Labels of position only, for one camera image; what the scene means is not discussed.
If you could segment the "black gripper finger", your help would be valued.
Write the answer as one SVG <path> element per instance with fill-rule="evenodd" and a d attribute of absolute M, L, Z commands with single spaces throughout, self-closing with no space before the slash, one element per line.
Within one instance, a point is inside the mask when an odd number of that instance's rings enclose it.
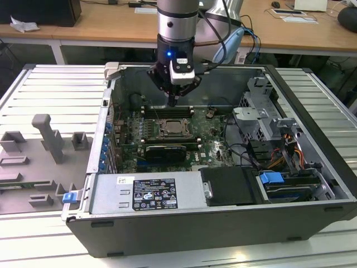
<path fill-rule="evenodd" d="M 172 106 L 174 107 L 177 105 L 177 101 L 180 97 L 184 97 L 185 95 L 189 94 L 194 89 L 196 89 L 200 85 L 201 80 L 202 80 L 201 76 L 196 76 L 194 77 L 193 82 L 189 85 L 175 85 L 174 86 L 175 97 Z"/>
<path fill-rule="evenodd" d="M 171 84 L 168 67 L 166 65 L 152 65 L 147 70 L 147 74 L 156 87 L 164 92 L 167 97 L 167 105 L 173 107 L 173 85 Z"/>

